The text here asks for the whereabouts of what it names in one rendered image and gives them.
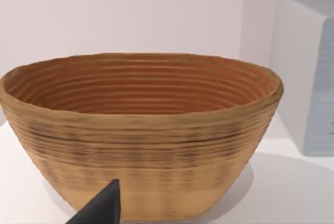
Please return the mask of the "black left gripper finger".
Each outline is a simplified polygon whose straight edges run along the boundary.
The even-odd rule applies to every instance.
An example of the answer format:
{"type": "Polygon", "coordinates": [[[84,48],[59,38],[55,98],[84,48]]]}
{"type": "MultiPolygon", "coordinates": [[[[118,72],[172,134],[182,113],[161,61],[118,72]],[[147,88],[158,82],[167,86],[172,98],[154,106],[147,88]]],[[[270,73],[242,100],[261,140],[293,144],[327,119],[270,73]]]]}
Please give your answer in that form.
{"type": "Polygon", "coordinates": [[[65,224],[120,224],[119,179],[112,180],[65,224]]]}

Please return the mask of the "brown woven basket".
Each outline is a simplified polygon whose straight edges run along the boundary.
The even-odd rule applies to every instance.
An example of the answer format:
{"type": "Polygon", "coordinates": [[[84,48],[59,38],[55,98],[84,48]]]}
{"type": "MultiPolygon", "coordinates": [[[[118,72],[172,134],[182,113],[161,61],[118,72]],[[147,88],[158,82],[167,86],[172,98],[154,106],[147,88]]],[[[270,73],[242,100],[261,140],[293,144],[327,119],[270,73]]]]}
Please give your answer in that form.
{"type": "Polygon", "coordinates": [[[118,179],[124,219],[183,220],[233,185],[283,91],[271,69],[231,58],[99,53],[10,70],[0,107],[75,210],[118,179]]]}

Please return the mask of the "pale grey microwave oven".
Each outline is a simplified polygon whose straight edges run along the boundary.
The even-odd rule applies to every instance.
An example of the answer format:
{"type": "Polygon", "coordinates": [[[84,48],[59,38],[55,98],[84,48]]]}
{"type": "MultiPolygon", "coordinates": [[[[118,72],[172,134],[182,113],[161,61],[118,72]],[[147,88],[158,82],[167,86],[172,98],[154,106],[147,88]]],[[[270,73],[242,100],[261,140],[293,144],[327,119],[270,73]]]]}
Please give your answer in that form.
{"type": "Polygon", "coordinates": [[[299,151],[334,157],[334,0],[278,0],[270,68],[278,113],[299,151]]]}

